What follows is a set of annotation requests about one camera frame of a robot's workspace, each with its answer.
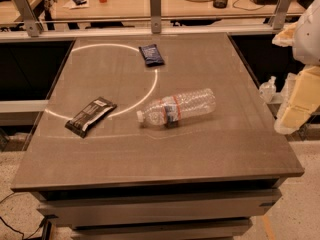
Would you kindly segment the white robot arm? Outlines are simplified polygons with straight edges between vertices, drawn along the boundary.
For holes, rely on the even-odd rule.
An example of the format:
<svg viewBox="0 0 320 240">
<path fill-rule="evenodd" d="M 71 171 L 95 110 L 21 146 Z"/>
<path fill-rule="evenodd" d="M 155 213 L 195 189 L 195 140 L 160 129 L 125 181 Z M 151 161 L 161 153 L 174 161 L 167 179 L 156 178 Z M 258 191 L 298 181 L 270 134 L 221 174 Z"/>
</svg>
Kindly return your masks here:
<svg viewBox="0 0 320 240">
<path fill-rule="evenodd" d="M 272 43 L 291 46 L 293 58 L 304 64 L 299 73 L 288 74 L 274 124 L 276 132 L 291 134 L 320 107 L 320 0 L 314 0 L 299 20 L 279 32 Z"/>
</svg>

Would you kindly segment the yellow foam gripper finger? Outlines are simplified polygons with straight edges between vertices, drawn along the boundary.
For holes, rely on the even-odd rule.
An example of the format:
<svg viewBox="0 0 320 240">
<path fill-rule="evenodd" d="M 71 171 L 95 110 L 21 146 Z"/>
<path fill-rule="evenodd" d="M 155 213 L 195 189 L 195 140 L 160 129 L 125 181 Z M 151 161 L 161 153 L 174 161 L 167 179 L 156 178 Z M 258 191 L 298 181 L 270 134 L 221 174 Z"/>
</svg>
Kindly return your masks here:
<svg viewBox="0 0 320 240">
<path fill-rule="evenodd" d="M 286 81 L 288 99 L 277 113 L 274 129 L 280 134 L 292 134 L 308 121 L 320 107 L 320 67 L 307 65 Z"/>
<path fill-rule="evenodd" d="M 272 43 L 280 47 L 292 46 L 296 26 L 297 23 L 292 23 L 288 26 L 285 26 L 281 32 L 275 35 L 275 37 L 272 39 Z"/>
</svg>

